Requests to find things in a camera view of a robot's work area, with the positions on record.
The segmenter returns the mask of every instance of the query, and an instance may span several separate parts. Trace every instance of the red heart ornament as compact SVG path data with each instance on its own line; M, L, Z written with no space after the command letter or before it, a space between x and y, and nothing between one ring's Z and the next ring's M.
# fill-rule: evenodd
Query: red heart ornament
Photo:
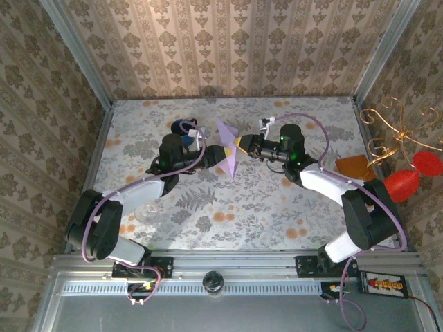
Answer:
M417 170L427 176L443 174L443 162L430 151L419 151L414 155L413 164Z
M389 175L383 183L392 201L401 203L411 197L420 186L419 172L403 169Z

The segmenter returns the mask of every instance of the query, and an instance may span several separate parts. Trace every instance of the origami star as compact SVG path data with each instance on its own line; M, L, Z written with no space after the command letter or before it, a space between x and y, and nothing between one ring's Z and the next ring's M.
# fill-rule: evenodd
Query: origami star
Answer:
M228 174L231 178L234 178L235 170L238 165L238 163L235 162L235 155L237 153L235 139L238 136L238 129L230 127L218 119L215 121L215 124L219 130L221 145L225 147L226 153L226 158L217 165L223 170L223 172Z

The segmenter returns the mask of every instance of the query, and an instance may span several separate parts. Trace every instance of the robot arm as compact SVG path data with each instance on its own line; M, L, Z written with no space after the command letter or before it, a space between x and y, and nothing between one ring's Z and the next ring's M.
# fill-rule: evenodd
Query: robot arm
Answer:
M236 145L252 158L283 163L284 175L288 180L300 187L315 190L343 207L347 230L318 250L318 258L324 269L362 250L369 250L397 233L395 224L383 209L350 184L352 181L369 190L399 219L395 204L381 181L364 183L335 172L322 172L317 160L305 153L305 138L298 125L285 124L280 129L279 141L273 142L266 139L272 123L273 118L262 119L260 128L265 132L241 136L236 140Z
M188 151L183 146L181 137L169 134L163 138L159 147L159 157L151 164L147 173L161 175L187 167L199 157L201 150ZM193 174L196 169L207 169L225 159L226 150L218 145L206 147L200 161L187 172ZM87 238L87 254L95 259L113 259L131 266L150 266L150 251L139 243L118 235L122 216L169 193L179 182L179 175L165 176L154 180L141 181L124 192L119 192L108 199L95 216ZM99 193L86 190L80 197L66 229L66 240L80 248L87 222L98 202L110 192Z

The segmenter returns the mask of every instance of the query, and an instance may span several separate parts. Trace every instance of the patterned wallpaper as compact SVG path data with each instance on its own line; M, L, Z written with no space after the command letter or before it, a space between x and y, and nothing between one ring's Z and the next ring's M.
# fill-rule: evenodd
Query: patterned wallpaper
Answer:
M435 107L443 115L443 2L422 0L419 8L401 36L390 59L383 68L366 105L378 107L382 96L393 95L405 103L405 119L412 127L425 122L418 113L420 106ZM398 123L398 115L386 114ZM384 135L384 126L375 126L375 135ZM430 145L437 144L443 133L443 120L417 137ZM406 145L409 157L418 151L416 145ZM397 154L388 162L391 171L407 168L407 161ZM443 310L443 176L422 177L421 186L413 197L400 205L410 242L421 252L431 278L440 310Z
M63 0L114 100L351 95L397 0Z
M103 110L38 1L0 1L0 331L26 331Z

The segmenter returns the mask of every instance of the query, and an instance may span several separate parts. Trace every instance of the floral tablecloth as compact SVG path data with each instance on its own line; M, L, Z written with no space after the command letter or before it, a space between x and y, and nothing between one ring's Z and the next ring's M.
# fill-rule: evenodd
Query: floral tablecloth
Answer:
M337 158L365 153L349 97L119 101L94 188L116 189L140 177L176 119L196 118L208 128L210 145L218 143L216 118L243 135L260 133L259 118L294 112L308 113L325 125L331 140L325 165L330 169ZM269 139L277 140L281 125L290 122L300 125L307 153L318 158L325 138L307 119L276 124ZM270 172L265 163L242 153L237 157L234 179L216 167L180 175L179 184L157 200L152 224L130 214L123 218L120 234L151 249L317 249L344 231L341 206Z

